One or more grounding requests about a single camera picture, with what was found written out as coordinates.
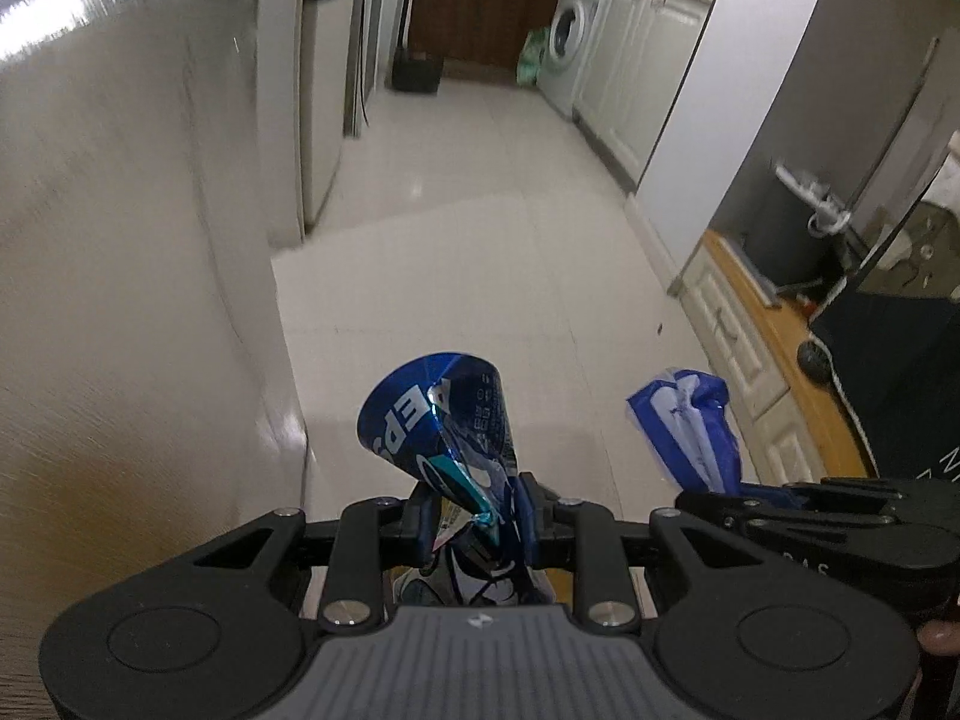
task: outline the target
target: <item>crumpled can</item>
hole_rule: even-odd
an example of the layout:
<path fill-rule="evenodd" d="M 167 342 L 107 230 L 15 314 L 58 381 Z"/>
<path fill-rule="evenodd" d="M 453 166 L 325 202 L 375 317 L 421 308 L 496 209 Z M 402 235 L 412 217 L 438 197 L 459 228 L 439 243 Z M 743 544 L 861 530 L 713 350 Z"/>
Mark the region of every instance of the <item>crumpled can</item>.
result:
<path fill-rule="evenodd" d="M 368 396 L 357 437 L 469 512 L 492 545 L 503 536 L 514 540 L 517 456 L 500 374 L 490 362 L 440 352 L 401 365 Z"/>

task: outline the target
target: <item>metal screw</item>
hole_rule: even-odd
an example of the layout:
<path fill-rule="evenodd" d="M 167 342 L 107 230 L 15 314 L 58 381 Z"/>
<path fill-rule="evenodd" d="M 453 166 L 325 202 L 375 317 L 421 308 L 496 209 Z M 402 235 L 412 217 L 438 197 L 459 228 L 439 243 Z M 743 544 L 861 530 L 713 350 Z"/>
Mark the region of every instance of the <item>metal screw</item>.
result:
<path fill-rule="evenodd" d="M 622 601 L 601 601 L 587 610 L 587 617 L 604 628 L 619 628 L 636 616 L 634 609 Z"/>
<path fill-rule="evenodd" d="M 358 625 L 370 618 L 370 607 L 363 601 L 347 598 L 323 607 L 323 616 L 335 625 Z"/>

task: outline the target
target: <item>white tile floor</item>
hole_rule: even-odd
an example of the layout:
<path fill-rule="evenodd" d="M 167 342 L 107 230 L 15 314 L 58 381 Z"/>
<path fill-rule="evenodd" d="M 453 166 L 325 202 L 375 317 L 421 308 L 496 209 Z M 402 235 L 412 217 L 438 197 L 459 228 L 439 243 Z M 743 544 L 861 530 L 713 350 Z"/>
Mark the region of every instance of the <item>white tile floor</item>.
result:
<path fill-rule="evenodd" d="M 707 360 L 577 130 L 534 93 L 450 80 L 380 92 L 368 114 L 314 235 L 274 263 L 317 457 L 310 517 L 409 493 L 357 442 L 357 412 L 397 365 L 446 350 L 499 368 L 521 469 L 621 517 L 669 504 L 624 398 Z"/>

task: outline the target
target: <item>blue plastic bag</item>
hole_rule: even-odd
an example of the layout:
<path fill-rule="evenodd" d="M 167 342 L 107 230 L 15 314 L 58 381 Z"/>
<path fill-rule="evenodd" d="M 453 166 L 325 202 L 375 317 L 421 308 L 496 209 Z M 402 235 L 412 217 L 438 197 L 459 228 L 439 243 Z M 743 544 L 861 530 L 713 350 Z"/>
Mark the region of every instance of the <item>blue plastic bag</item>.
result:
<path fill-rule="evenodd" d="M 684 490 L 740 495 L 740 450 L 724 418 L 730 394 L 723 379 L 671 368 L 627 402 Z"/>

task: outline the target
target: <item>white cabinet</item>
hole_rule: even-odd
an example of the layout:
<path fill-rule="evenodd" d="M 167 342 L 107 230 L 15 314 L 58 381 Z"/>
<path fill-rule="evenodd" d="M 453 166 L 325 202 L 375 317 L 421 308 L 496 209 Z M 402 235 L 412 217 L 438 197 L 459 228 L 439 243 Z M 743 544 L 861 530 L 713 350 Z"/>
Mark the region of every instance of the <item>white cabinet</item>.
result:
<path fill-rule="evenodd" d="M 587 76 L 576 100 L 577 113 L 599 137 L 610 128 L 604 123 L 605 98 L 611 93 L 611 81 L 616 75 L 627 37 L 634 21 L 637 0 L 611 0 L 607 18 L 597 25 L 600 33 L 587 60 Z"/>
<path fill-rule="evenodd" d="M 767 308 L 716 233 L 704 235 L 683 271 L 679 297 L 710 368 L 727 382 L 762 483 L 867 473 L 870 461 L 843 407 L 797 365 L 797 347 L 809 338 L 806 318 L 789 303 Z"/>
<path fill-rule="evenodd" d="M 757 435 L 766 447 L 764 459 L 774 484 L 819 482 L 827 476 L 806 420 L 789 394 L 757 420 Z"/>
<path fill-rule="evenodd" d="M 683 304 L 694 331 L 712 340 L 726 364 L 725 378 L 736 385 L 750 418 L 756 419 L 787 391 L 776 361 L 704 247 L 683 272 L 683 285 Z"/>
<path fill-rule="evenodd" d="M 611 0 L 574 107 L 638 181 L 697 45 L 709 6 Z"/>
<path fill-rule="evenodd" d="M 651 0 L 624 50 L 625 94 L 608 146 L 635 181 L 654 151 L 706 18 L 702 2 Z"/>

